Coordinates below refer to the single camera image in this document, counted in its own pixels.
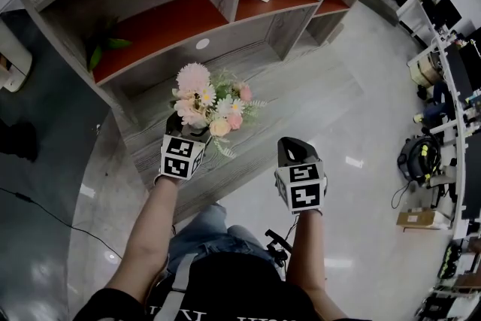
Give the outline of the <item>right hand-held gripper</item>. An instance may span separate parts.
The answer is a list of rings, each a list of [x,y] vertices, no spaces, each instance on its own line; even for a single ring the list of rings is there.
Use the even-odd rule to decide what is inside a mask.
[[[323,161],[314,146],[297,138],[277,142],[275,186],[292,214],[321,210],[326,194]]]

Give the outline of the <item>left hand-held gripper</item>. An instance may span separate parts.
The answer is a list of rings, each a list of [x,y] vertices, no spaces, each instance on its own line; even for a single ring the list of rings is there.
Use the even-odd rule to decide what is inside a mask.
[[[195,129],[183,125],[181,117],[172,113],[166,121],[160,148],[160,174],[190,180],[203,162],[209,143],[208,127]]]

